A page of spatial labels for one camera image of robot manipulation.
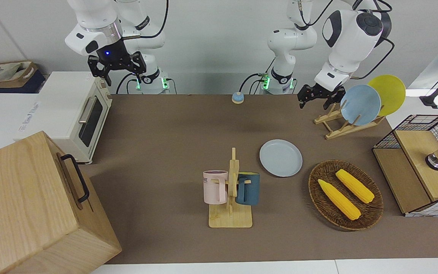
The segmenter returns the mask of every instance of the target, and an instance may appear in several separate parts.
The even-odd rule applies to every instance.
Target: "blue plate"
[[[358,115],[361,115],[359,120],[354,124],[362,126],[372,122],[378,116],[381,109],[381,99],[376,90],[369,85],[357,85],[346,91],[346,95],[341,100],[342,116],[349,123],[354,123]]]

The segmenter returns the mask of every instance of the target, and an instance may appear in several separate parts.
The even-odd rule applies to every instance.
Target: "plate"
[[[263,167],[278,177],[290,177],[302,167],[303,158],[298,148],[281,139],[266,142],[259,151]]]
[[[371,123],[378,116],[381,99],[376,90],[369,85],[357,85],[346,91],[341,100],[341,105],[343,104],[341,113],[344,119],[352,124],[358,115],[361,115],[354,125],[362,126]]]
[[[356,197],[344,184],[336,177],[336,172],[340,169],[346,170],[356,179],[363,183],[373,194],[374,199],[369,204],[365,204]],[[349,199],[360,211],[359,219],[351,221],[344,213],[337,208],[327,195],[322,191],[318,179],[325,180],[339,190]],[[383,215],[383,198],[378,186],[373,179],[359,167],[341,160],[328,160],[318,164],[309,176],[309,193],[315,208],[329,222],[342,228],[343,230],[356,231],[368,229],[374,226]]]
[[[405,84],[393,75],[380,75],[373,78],[368,85],[374,88],[381,98],[383,108],[379,116],[386,116],[397,111],[405,102]]]

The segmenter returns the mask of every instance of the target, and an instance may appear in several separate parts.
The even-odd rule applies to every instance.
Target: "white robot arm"
[[[155,57],[140,52],[163,46],[165,21],[161,29],[151,23],[140,0],[67,1],[78,24],[65,43],[78,54],[89,56],[89,68],[95,77],[106,78],[111,84],[109,71],[126,69],[137,76],[141,89],[149,93],[165,89],[166,74],[157,66]]]
[[[299,92],[301,108],[307,101],[316,98],[328,99],[327,106],[340,100],[344,95],[342,85],[391,30],[389,16],[381,11],[377,0],[342,1],[352,9],[337,10],[325,21],[322,36],[332,48],[332,53],[315,77],[316,85],[304,85]],[[313,0],[289,0],[287,16],[295,28],[275,30],[268,38],[275,61],[271,71],[268,71],[263,89],[271,94],[284,94],[292,86],[295,57],[289,52],[315,45],[317,35],[310,27],[313,25],[312,5]]]

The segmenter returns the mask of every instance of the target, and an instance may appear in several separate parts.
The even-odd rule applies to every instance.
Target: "mug rack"
[[[344,107],[344,104],[346,104],[347,100],[343,102],[343,104],[339,107],[339,109],[334,110],[336,107],[336,103],[332,104],[332,107],[329,110],[329,113],[327,113],[326,115],[319,115],[319,117],[315,120],[313,120],[313,122],[317,125],[322,123],[325,128],[327,128],[327,130],[329,131],[329,133],[327,133],[325,135],[325,138],[327,140],[329,139],[333,139],[336,137],[340,137],[343,135],[347,135],[353,132],[357,132],[360,130],[364,130],[370,127],[374,127],[379,125],[379,123],[381,123],[385,116],[378,116],[376,117],[372,122],[366,124],[366,125],[362,125],[362,126],[357,126],[355,125],[355,123],[359,120],[359,118],[361,118],[361,114],[358,115],[356,117],[356,119],[354,120],[353,123],[349,123],[349,121],[345,121],[344,124],[342,125],[341,128],[339,128],[338,130],[332,130],[332,128],[330,128],[330,126],[327,124],[328,121],[332,121],[332,120],[337,120],[337,119],[344,119],[341,113],[342,107]]]
[[[209,227],[212,228],[250,228],[252,227],[251,206],[236,203],[238,196],[238,174],[240,161],[236,159],[236,148],[232,148],[232,157],[229,160],[228,199],[224,204],[209,205]]]

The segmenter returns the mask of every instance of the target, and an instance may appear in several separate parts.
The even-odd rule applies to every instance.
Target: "woven tray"
[[[371,203],[365,204],[360,201],[358,197],[356,197],[346,186],[344,186],[344,184],[342,184],[341,181],[339,181],[339,179],[337,179],[335,173],[340,169],[344,169],[348,173],[351,173],[351,175],[372,191],[374,199]],[[317,181],[318,179],[323,179],[335,186],[357,208],[359,208],[361,211],[359,219],[354,221],[349,220],[322,191]],[[378,186],[368,174],[348,162],[329,160],[318,164],[309,176],[309,193],[313,204],[322,216],[334,225],[350,231],[368,229],[374,226],[383,214],[383,198],[381,197],[381,192],[379,192]]]

